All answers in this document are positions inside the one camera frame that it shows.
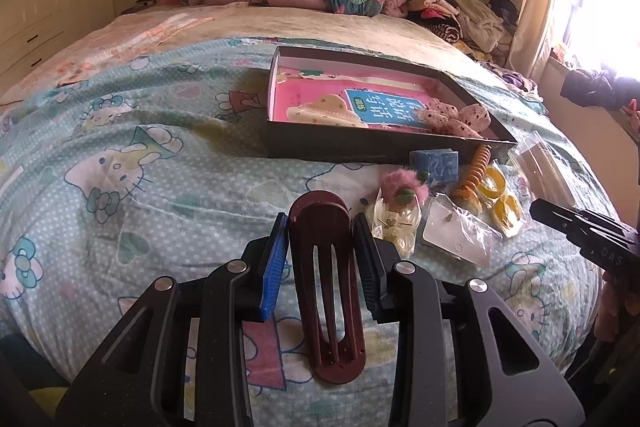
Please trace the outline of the dark red hair clip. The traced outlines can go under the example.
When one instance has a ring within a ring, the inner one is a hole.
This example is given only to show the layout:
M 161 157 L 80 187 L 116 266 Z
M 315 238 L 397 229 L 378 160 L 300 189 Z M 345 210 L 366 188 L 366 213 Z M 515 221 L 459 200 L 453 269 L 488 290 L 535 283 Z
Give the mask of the dark red hair clip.
M 366 365 L 354 242 L 343 199 L 310 191 L 294 202 L 288 236 L 300 321 L 314 375 L 354 381 Z

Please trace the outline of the blue ring box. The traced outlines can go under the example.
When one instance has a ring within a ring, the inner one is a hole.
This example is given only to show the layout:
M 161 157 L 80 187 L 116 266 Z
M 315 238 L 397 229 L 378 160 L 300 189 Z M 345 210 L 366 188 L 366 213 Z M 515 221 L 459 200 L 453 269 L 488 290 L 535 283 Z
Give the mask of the blue ring box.
M 427 185 L 452 183 L 459 176 L 459 154 L 451 148 L 413 150 L 409 165 Z

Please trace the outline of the pearl flower hair clip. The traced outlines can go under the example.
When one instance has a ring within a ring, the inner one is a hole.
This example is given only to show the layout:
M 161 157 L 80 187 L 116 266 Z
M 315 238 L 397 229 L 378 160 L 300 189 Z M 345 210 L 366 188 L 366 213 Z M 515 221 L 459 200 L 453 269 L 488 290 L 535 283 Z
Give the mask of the pearl flower hair clip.
M 401 259 L 409 259 L 416 249 L 416 236 L 422 220 L 419 199 L 402 196 L 400 203 L 388 205 L 382 197 L 364 212 L 375 239 L 392 243 Z

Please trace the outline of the dark cardboard box tray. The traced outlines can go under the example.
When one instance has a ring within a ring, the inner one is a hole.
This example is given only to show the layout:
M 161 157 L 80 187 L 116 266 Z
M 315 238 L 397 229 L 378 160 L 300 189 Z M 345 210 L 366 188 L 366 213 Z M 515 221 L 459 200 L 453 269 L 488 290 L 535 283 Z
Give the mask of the dark cardboard box tray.
M 331 127 L 289 121 L 291 106 L 339 95 L 367 128 Z M 267 95 L 267 150 L 272 157 L 333 162 L 402 164 L 413 150 L 451 148 L 470 160 L 487 145 L 495 160 L 505 161 L 516 140 L 491 116 L 483 139 L 458 138 L 427 129 L 414 110 L 431 98 L 462 108 L 482 104 L 451 76 L 431 67 L 297 46 L 274 52 Z

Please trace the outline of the dark clothes on sill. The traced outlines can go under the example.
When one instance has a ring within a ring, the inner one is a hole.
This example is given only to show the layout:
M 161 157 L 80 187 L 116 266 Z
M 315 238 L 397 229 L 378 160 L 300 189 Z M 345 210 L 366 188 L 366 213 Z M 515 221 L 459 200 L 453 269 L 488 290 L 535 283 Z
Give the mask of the dark clothes on sill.
M 632 100 L 639 102 L 639 81 L 617 76 L 609 69 L 574 69 L 565 75 L 560 95 L 580 107 L 617 110 Z

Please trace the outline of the Hello Kitty bed sheet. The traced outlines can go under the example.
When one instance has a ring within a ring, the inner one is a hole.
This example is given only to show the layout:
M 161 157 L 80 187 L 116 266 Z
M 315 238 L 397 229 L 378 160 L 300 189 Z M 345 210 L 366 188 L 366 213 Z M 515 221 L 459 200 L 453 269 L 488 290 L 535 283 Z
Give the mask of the Hello Kitty bed sheet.
M 70 383 L 157 278 L 205 277 L 267 235 L 279 212 L 326 190 L 352 215 L 371 205 L 374 162 L 267 158 L 266 95 L 277 46 L 213 40 L 43 90 L 1 116 L 1 353 L 25 387 Z M 585 158 L 548 118 L 506 89 L 457 78 L 515 139 L 543 139 L 577 205 L 617 218 Z M 500 242 L 488 268 L 416 243 L 434 277 L 480 277 L 518 314 L 561 372 L 591 329 L 601 271 L 555 231 L 530 222 Z M 256 426 L 387 426 L 397 325 L 362 305 L 367 365 L 350 384 L 312 375 L 294 277 L 277 308 L 245 329 Z

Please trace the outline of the clear plastic bag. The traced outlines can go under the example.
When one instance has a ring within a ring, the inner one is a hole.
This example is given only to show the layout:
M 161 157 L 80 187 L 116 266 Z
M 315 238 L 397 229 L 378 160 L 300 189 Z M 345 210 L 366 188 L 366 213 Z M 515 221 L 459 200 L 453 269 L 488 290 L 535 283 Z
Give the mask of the clear plastic bag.
M 511 148 L 509 157 L 525 176 L 529 190 L 536 198 L 562 207 L 574 207 L 575 199 L 555 164 L 551 150 L 537 131 L 521 139 Z

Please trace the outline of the polka dot bow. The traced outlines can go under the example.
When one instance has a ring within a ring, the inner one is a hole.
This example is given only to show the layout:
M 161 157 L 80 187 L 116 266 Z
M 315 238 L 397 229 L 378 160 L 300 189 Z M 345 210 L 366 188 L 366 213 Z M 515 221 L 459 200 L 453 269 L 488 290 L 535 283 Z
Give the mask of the polka dot bow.
M 483 139 L 483 132 L 491 124 L 487 108 L 478 103 L 457 108 L 439 98 L 431 98 L 425 107 L 416 108 L 414 113 L 428 130 L 458 138 Z

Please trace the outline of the beige bed blanket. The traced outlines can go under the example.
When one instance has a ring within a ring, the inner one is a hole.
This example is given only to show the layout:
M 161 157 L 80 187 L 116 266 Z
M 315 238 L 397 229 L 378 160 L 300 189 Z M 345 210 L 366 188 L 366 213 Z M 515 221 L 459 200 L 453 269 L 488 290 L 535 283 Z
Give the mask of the beige bed blanket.
M 293 8 L 161 6 L 115 18 L 3 83 L 1 104 L 11 106 L 37 91 L 87 80 L 142 55 L 220 38 L 321 40 L 403 58 L 457 76 L 478 78 L 484 69 L 431 31 L 404 18 L 365 17 Z

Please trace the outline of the yellow bangle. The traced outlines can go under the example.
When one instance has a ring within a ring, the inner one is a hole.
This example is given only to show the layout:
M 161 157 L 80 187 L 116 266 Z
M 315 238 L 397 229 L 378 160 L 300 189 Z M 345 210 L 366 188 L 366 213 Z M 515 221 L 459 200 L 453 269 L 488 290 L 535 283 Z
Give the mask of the yellow bangle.
M 506 191 L 506 178 L 501 170 L 494 166 L 488 166 L 480 184 L 477 185 L 478 193 L 488 199 L 498 199 Z

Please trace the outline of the pile of clothes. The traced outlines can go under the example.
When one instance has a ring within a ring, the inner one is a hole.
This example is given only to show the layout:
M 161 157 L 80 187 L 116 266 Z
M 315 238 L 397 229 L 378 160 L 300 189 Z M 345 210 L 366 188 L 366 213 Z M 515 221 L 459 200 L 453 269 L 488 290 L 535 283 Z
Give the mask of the pile of clothes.
M 409 20 L 477 61 L 506 64 L 520 12 L 511 0 L 407 0 Z

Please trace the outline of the earring card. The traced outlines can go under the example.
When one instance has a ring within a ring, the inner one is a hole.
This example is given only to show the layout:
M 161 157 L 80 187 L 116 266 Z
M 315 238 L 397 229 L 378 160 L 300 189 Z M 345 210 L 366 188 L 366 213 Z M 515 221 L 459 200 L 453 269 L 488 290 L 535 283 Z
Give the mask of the earring card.
M 445 194 L 435 194 L 424 206 L 419 239 L 459 260 L 488 268 L 501 245 L 501 235 Z

